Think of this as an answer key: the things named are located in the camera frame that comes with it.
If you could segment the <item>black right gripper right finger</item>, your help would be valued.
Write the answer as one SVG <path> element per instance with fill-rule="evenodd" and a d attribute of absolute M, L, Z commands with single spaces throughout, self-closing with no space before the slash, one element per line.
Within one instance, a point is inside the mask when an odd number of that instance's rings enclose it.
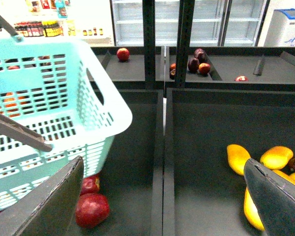
<path fill-rule="evenodd" d="M 252 158 L 244 178 L 267 235 L 295 236 L 295 185 Z"/>

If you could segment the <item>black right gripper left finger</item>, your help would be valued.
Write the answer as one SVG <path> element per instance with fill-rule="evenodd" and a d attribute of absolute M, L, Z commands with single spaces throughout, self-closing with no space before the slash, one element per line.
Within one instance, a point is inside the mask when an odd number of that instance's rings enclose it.
<path fill-rule="evenodd" d="M 77 156 L 0 213 L 0 236 L 64 236 L 80 195 L 84 161 Z"/>

